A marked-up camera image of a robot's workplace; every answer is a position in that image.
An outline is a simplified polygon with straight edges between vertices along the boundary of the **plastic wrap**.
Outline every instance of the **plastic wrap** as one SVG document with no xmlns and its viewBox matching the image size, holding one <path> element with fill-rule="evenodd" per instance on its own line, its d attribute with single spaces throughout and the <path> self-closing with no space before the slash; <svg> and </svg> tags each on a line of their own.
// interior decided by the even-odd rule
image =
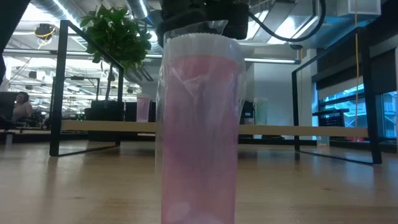
<svg viewBox="0 0 398 224">
<path fill-rule="evenodd" d="M 214 34 L 168 40 L 157 93 L 161 224 L 233 224 L 246 92 L 239 44 Z"/>
<path fill-rule="evenodd" d="M 221 35 L 224 31 L 225 26 L 227 25 L 228 21 L 205 21 L 205 22 L 198 22 L 196 24 L 191 24 L 189 26 L 185 26 L 179 29 L 174 29 L 166 32 L 164 34 L 164 46 L 170 39 L 179 37 L 181 35 L 187 34 L 219 34 Z"/>
<path fill-rule="evenodd" d="M 137 122 L 148 122 L 150 98 L 148 95 L 137 95 Z"/>
</svg>

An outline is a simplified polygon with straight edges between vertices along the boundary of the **black cable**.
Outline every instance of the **black cable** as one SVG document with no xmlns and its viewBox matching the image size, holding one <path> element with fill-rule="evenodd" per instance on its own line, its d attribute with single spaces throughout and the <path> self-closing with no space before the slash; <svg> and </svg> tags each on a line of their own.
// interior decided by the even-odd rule
<svg viewBox="0 0 398 224">
<path fill-rule="evenodd" d="M 325 20 L 326 17 L 326 3 L 325 0 L 319 0 L 319 3 L 321 5 L 321 16 L 319 18 L 317 26 L 306 36 L 304 37 L 299 37 L 296 39 L 292 38 L 286 38 L 286 37 L 281 37 L 274 33 L 272 30 L 270 30 L 266 25 L 264 25 L 253 13 L 249 12 L 250 18 L 252 18 L 255 22 L 257 22 L 261 28 L 263 28 L 269 35 L 278 38 L 279 40 L 283 40 L 286 42 L 301 42 L 304 40 L 307 40 L 308 38 L 311 38 L 314 34 L 318 32 L 318 30 L 321 28 L 323 21 Z"/>
</svg>

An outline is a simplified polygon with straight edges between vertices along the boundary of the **black desk frame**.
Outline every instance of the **black desk frame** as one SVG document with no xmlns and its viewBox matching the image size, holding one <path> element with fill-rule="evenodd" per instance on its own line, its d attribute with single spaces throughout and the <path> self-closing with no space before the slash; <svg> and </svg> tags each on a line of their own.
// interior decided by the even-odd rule
<svg viewBox="0 0 398 224">
<path fill-rule="evenodd" d="M 68 20 L 62 20 L 60 23 L 60 34 L 58 42 L 58 52 L 57 52 L 57 71 L 53 86 L 53 106 L 52 106 L 52 120 L 51 120 L 51 142 L 50 142 L 50 156 L 69 156 L 74 154 L 81 154 L 91 151 L 98 151 L 102 149 L 109 149 L 112 147 L 120 146 L 120 139 L 117 139 L 115 145 L 97 147 L 92 149 L 87 149 L 84 151 L 70 152 L 65 154 L 59 154 L 60 149 L 60 135 L 61 135 L 61 125 L 62 125 L 62 100 L 63 100 L 63 84 L 65 80 L 65 67 L 67 61 L 67 47 L 68 47 L 68 29 L 69 27 L 74 30 L 80 37 L 85 39 L 89 44 L 94 46 L 101 54 L 106 57 L 114 66 L 119 70 L 118 78 L 118 111 L 120 116 L 120 121 L 123 120 L 123 66 L 116 61 L 109 53 L 107 53 L 101 46 L 99 46 L 94 40 L 92 40 L 88 35 L 81 31 L 77 26 L 73 25 Z"/>
<path fill-rule="evenodd" d="M 362 164 L 381 164 L 382 157 L 379 149 L 379 136 L 377 133 L 377 113 L 376 113 L 376 95 L 373 90 L 373 82 L 372 82 L 372 74 L 371 74 L 371 65 L 370 65 L 370 55 L 369 55 L 369 41 L 368 41 L 368 32 L 365 27 L 358 27 L 355 30 L 351 31 L 349 34 L 342 37 L 339 41 L 334 43 L 329 48 L 325 49 L 323 52 L 311 58 L 309 61 L 304 63 L 298 69 L 292 72 L 292 90 L 293 90 L 293 121 L 294 126 L 299 126 L 299 97 L 298 97 L 298 88 L 297 88 L 297 73 L 309 66 L 310 64 L 316 62 L 320 58 L 326 56 L 331 51 L 337 49 L 342 46 L 345 42 L 350 40 L 351 38 L 355 38 L 355 35 L 358 34 L 358 50 L 360 52 L 359 55 L 359 66 L 361 67 L 362 76 L 363 76 L 363 85 L 364 85 L 364 94 L 365 94 L 365 102 L 366 102 L 366 113 L 367 113 L 367 121 L 368 121 L 368 133 L 370 139 L 370 147 L 372 153 L 372 162 L 368 161 L 357 161 L 353 159 L 347 159 L 345 157 L 340 156 L 330 156 L 325 154 L 319 154 L 316 152 L 305 152 L 300 150 L 300 137 L 294 136 L 294 149 L 296 152 L 302 152 L 311 154 L 314 156 L 323 156 L 329 157 L 333 159 L 341 159 L 344 161 L 350 162 L 358 162 Z"/>
</svg>

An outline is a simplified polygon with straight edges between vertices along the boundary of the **computer monitor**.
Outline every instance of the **computer monitor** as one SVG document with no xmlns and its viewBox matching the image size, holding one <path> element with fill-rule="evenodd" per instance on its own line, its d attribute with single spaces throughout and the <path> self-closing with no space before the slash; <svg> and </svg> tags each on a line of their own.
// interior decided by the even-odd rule
<svg viewBox="0 0 398 224">
<path fill-rule="evenodd" d="M 0 92 L 0 116 L 11 120 L 17 95 L 16 92 Z"/>
</svg>

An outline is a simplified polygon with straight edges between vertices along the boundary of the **person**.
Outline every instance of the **person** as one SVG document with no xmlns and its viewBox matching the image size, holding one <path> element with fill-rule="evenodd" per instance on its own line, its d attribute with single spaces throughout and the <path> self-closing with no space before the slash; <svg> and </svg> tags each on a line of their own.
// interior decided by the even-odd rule
<svg viewBox="0 0 398 224">
<path fill-rule="evenodd" d="M 16 103 L 14 105 L 14 111 L 12 112 L 13 123 L 17 123 L 21 118 L 29 118 L 32 116 L 33 108 L 29 103 L 29 94 L 26 92 L 19 92 L 16 97 Z"/>
</svg>

